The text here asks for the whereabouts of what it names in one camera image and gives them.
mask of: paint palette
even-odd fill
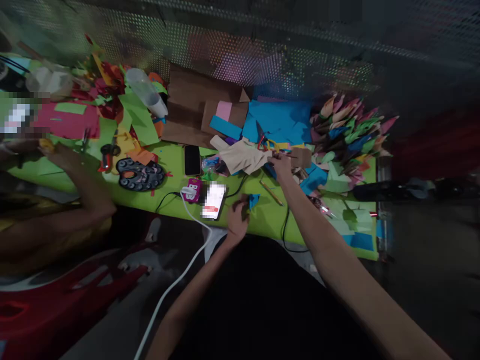
[[[163,183],[164,169],[156,162],[150,161],[143,165],[127,157],[116,163],[116,170],[120,175],[118,184],[127,190],[135,192],[151,191]]]

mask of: perforated metal wall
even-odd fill
[[[15,0],[0,10],[48,59],[75,65],[90,34],[113,63],[169,78],[169,61],[311,99],[363,95],[402,116],[394,135],[477,96],[477,0]]]

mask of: smartphone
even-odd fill
[[[217,220],[222,209],[224,195],[227,186],[212,181],[206,191],[205,204],[201,208],[201,217],[204,219]]]
[[[200,149],[198,146],[187,145],[183,148],[185,155],[185,175],[197,176],[202,172]]]

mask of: black cable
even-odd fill
[[[285,229],[287,228],[287,222],[289,221],[289,215],[290,215],[290,206],[286,206],[286,217],[285,217],[285,223],[283,224],[283,231],[281,233],[281,240],[283,241],[283,247],[285,250],[291,253],[308,253],[310,250],[290,250],[287,247],[287,244],[285,244]]]
[[[241,180],[241,183],[240,183],[240,186],[238,187],[238,189],[237,189],[233,194],[225,196],[225,199],[231,198],[232,196],[237,195],[237,194],[239,193],[240,189],[242,188],[242,186],[244,185],[244,182],[245,182],[245,180],[247,179],[248,176],[249,176],[249,175],[246,173],[246,174],[243,176],[243,179]]]
[[[160,203],[158,204],[158,206],[156,207],[156,210],[155,210],[155,214],[157,214],[157,212],[159,211],[160,207],[162,206],[162,203],[164,202],[165,198],[170,195],[170,194],[175,194],[177,196],[180,196],[180,193],[177,192],[177,191],[172,191],[172,192],[169,192],[169,193],[166,193],[165,196],[161,199]]]
[[[10,64],[10,65],[16,67],[17,69],[22,70],[25,73],[30,73],[30,70],[28,70],[26,67],[23,67],[22,65],[20,65],[19,63],[16,63],[15,61],[13,61],[12,59],[10,59],[8,57],[0,55],[0,60],[2,60],[5,64]]]

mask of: pink charger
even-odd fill
[[[181,195],[183,196],[183,199],[189,203],[197,203],[200,198],[200,192],[202,191],[202,181],[196,178],[189,178],[187,187],[194,190],[195,194],[186,194],[182,192]]]

